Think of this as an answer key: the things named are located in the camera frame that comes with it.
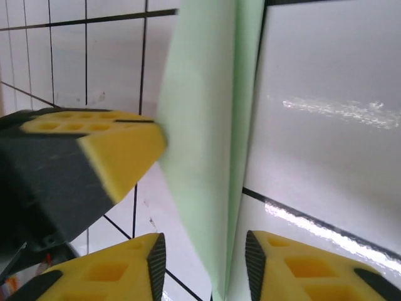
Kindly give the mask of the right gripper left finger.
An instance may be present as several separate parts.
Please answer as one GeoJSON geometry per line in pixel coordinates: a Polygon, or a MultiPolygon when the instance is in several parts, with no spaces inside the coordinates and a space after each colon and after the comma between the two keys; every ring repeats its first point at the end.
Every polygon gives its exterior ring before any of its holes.
{"type": "Polygon", "coordinates": [[[9,300],[161,300],[165,236],[149,233],[53,265],[9,300]]]}

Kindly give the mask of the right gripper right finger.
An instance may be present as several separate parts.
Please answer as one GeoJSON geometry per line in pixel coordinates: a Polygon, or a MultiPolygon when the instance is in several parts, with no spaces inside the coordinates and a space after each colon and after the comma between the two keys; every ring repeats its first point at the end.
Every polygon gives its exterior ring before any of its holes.
{"type": "Polygon", "coordinates": [[[266,231],[246,235],[252,300],[397,300],[398,288],[372,267],[266,231]]]}

